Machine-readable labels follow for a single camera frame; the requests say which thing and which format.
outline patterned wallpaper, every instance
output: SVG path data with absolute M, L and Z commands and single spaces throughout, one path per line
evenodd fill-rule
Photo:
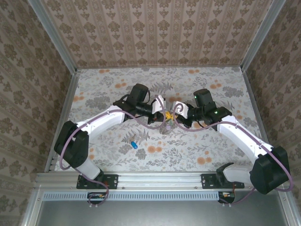
M 287 0 L 247 74 L 269 141 L 288 151 L 301 207 L 301 1 Z
M 0 225 L 21 222 L 70 73 L 25 0 L 0 1 Z
M 42 0 L 78 68 L 239 65 L 272 0 Z

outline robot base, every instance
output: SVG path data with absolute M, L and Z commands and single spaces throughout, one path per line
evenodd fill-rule
M 105 185 L 108 186 L 109 189 L 117 189 L 118 174 L 103 174 L 101 175 L 102 178 L 100 179 L 98 177 L 96 177 L 94 180 L 103 182 Z M 88 181 L 84 179 L 81 175 L 79 175 L 78 177 L 76 188 L 85 189 L 85 190 L 102 189 L 102 188 L 104 189 L 104 187 L 101 186 L 100 184 L 96 184 L 94 182 Z
M 216 173 L 201 174 L 201 178 L 202 178 L 203 189 L 216 189 L 216 188 L 232 189 L 233 185 L 235 186 L 235 188 L 245 188 L 245 184 L 240 182 L 224 181 L 223 184 L 221 185 L 218 182 Z

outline yellow object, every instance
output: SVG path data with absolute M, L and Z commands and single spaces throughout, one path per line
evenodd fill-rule
M 165 112 L 165 116 L 166 116 L 166 120 L 169 119 L 174 120 L 174 116 L 170 112 Z

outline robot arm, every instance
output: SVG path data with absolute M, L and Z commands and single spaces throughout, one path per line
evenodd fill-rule
M 70 135 L 79 127 L 90 122 L 92 119 L 98 118 L 103 113 L 108 113 L 112 110 L 123 110 L 132 115 L 136 113 L 152 117 L 153 114 L 159 113 L 162 110 L 162 107 L 158 100 L 154 100 L 151 105 L 144 103 L 146 94 L 148 93 L 148 88 L 141 84 L 136 84 L 130 95 L 126 100 L 118 100 L 113 103 L 111 107 L 106 109 L 104 112 L 99 113 L 96 116 L 93 116 L 90 119 L 85 121 L 80 121 L 73 123 L 72 121 L 67 121 L 58 136 L 58 139 L 55 143 L 54 150 L 59 155 L 61 155 L 64 145 L 66 144 L 67 139 Z M 166 103 L 162 96 L 158 97 L 162 103 L 164 103 L 164 108 Z M 103 177 L 103 172 L 99 169 L 89 158 L 88 158 L 88 144 L 89 140 L 97 137 L 99 134 L 107 130 L 108 128 L 121 124 L 124 121 L 130 119 L 129 116 L 123 112 L 113 112 L 106 114 L 103 117 L 100 117 L 94 120 L 92 123 L 88 123 L 85 127 L 79 130 L 70 143 L 67 146 L 67 149 L 63 155 L 63 159 L 74 169 L 77 169 L 89 179 L 94 179 L 101 181 Z
M 183 104 L 183 108 L 177 107 L 175 112 L 178 114 L 178 122 L 185 127 L 191 127 L 193 121 L 204 121 L 210 125 L 219 121 L 232 122 L 236 126 L 229 124 L 218 124 L 213 128 L 233 141 L 250 159 L 253 167 L 240 166 L 233 163 L 227 163 L 217 170 L 219 180 L 223 182 L 242 182 L 252 184 L 260 193 L 267 194 L 279 185 L 288 180 L 287 175 L 281 167 L 262 149 L 266 147 L 271 153 L 284 165 L 289 171 L 287 152 L 282 147 L 273 147 L 254 136 L 245 127 L 243 127 L 232 113 L 224 107 L 216 107 L 211 94 L 207 89 L 201 89 L 194 92 L 197 107 Z M 237 126 L 244 129 L 246 133 L 238 129 Z

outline table surface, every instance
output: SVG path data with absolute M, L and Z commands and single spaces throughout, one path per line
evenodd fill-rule
M 242 125 L 260 136 L 239 67 L 80 70 L 69 120 L 83 121 L 104 111 L 136 83 L 149 87 L 150 101 L 155 94 L 166 98 L 168 109 L 176 100 L 196 106 L 193 92 L 209 89 L 218 107 L 228 108 Z M 137 149 L 130 145 L 132 140 Z M 134 120 L 90 140 L 89 158 L 104 171 L 214 171 L 228 162 L 251 164 L 233 142 L 213 129 L 186 132 L 173 124 L 170 130 L 152 130 Z M 60 170 L 58 163 L 55 169 Z

